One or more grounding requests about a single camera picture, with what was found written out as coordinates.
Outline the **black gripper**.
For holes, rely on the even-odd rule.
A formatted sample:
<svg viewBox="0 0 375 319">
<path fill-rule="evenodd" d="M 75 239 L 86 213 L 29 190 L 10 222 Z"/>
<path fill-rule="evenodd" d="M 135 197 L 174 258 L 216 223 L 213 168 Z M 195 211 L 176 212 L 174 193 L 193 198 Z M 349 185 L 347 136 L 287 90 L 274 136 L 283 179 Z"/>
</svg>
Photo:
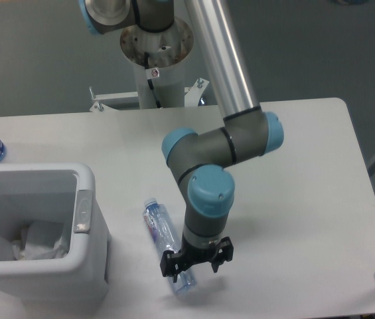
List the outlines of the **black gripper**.
<svg viewBox="0 0 375 319">
<path fill-rule="evenodd" d="M 160 262 L 161 273 L 164 277 L 171 277 L 177 283 L 180 273 L 194 265 L 210 263 L 214 273 L 225 262 L 233 259 L 234 246 L 230 237 L 224 237 L 219 242 L 212 242 L 205 249 L 191 245 L 184 237 L 181 240 L 181 251 L 166 250 Z"/>
</svg>

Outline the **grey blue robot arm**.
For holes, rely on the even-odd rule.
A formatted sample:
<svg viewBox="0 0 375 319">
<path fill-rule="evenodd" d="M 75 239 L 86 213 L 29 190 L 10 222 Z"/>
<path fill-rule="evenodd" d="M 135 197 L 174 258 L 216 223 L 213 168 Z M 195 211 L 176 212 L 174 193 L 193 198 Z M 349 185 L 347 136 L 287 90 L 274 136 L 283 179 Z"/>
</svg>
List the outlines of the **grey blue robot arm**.
<svg viewBox="0 0 375 319">
<path fill-rule="evenodd" d="M 234 179 L 227 167 L 270 153 L 284 139 L 278 117 L 264 112 L 248 78 L 225 1 L 187 1 L 190 23 L 175 17 L 173 1 L 81 1 L 89 31 L 121 30 L 120 46 L 138 73 L 140 105 L 168 108 L 184 100 L 179 66 L 198 43 L 224 124 L 198 134 L 179 128 L 161 149 L 186 204 L 179 251 L 167 248 L 162 275 L 177 280 L 190 267 L 210 263 L 213 271 L 232 260 L 234 248 L 223 237 L 234 202 Z"/>
</svg>

